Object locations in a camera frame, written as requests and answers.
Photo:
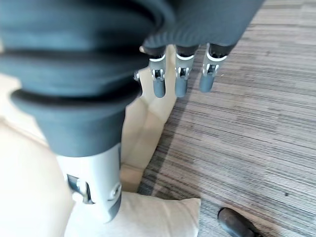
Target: white pillow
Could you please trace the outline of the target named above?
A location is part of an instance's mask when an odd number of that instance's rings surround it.
[[[65,237],[196,237],[200,199],[163,200],[122,193],[115,219],[103,224],[76,204]]]

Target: beige couch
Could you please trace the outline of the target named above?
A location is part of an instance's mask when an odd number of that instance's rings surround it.
[[[176,100],[173,48],[167,55],[166,96],[154,96],[149,69],[144,69],[143,95],[127,108],[121,166],[125,191],[137,191]],[[61,236],[73,206],[71,194],[34,119],[9,100],[18,87],[17,79],[0,74],[0,227],[18,222],[18,229],[35,231],[35,236]],[[25,236],[18,229],[16,236]]]

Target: gray striped carpet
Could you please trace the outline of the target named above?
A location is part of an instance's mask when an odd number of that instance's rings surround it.
[[[228,237],[221,206],[268,237],[316,236],[316,1],[269,0],[217,75],[178,99],[139,193],[201,197],[200,237]]]

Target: shoe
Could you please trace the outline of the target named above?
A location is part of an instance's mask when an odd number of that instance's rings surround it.
[[[222,208],[217,215],[220,226],[232,237],[263,237],[244,216],[230,208]]]

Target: robotic hand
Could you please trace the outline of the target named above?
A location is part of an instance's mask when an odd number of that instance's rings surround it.
[[[149,60],[155,95],[163,97],[165,47],[176,45],[175,93],[183,97],[206,43],[200,90],[210,91],[262,2],[1,1],[0,71],[20,79],[12,101],[36,118],[75,200],[105,222],[119,210],[121,131],[125,107],[141,93],[137,70]]]

